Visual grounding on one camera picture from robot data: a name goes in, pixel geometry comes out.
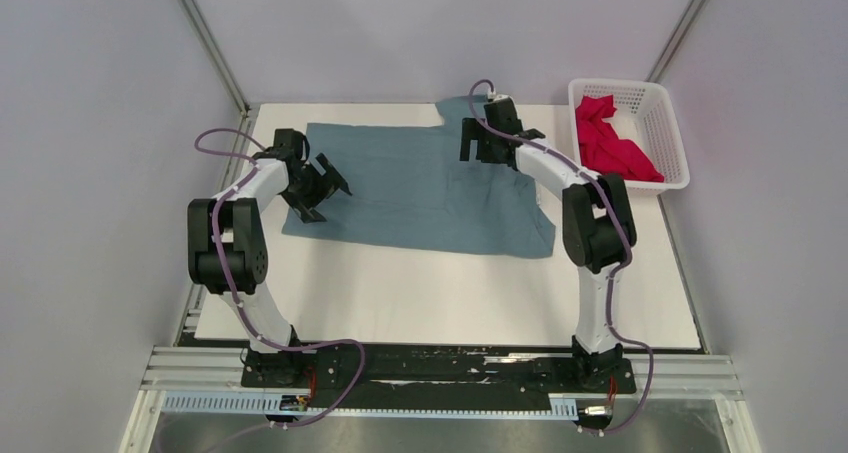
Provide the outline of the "teal blue t-shirt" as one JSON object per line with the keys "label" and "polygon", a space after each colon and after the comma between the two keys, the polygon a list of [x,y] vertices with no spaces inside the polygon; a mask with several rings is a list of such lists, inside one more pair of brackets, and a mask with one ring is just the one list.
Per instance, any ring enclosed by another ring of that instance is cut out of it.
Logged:
{"label": "teal blue t-shirt", "polygon": [[524,259],[552,255],[556,227],[537,201],[534,180],[508,166],[463,162],[466,99],[435,105],[436,126],[311,123],[306,137],[351,189],[322,202],[324,221],[294,212],[287,236]]}

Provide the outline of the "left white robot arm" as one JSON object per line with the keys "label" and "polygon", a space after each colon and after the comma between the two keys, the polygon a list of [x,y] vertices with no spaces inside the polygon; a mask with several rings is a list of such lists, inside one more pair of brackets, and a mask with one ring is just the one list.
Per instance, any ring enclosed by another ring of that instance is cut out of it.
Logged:
{"label": "left white robot arm", "polygon": [[325,155],[310,155],[306,135],[294,129],[276,130],[270,146],[245,160],[249,169],[233,184],[189,203],[187,269],[248,334],[243,385],[293,387],[306,372],[305,350],[266,283],[270,260],[261,214],[281,197],[302,223],[323,223],[319,205],[350,188]]}

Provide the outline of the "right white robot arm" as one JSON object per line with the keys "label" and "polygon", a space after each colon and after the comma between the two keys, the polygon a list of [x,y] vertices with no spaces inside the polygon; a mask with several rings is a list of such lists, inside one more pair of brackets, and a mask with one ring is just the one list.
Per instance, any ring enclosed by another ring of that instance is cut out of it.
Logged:
{"label": "right white robot arm", "polygon": [[509,96],[496,95],[469,110],[461,123],[460,159],[506,165],[560,201],[562,243],[579,282],[568,363],[573,381],[589,391],[634,392],[632,367],[624,356],[630,342],[614,326],[614,296],[637,240],[623,179],[577,165],[543,133],[525,128]]}

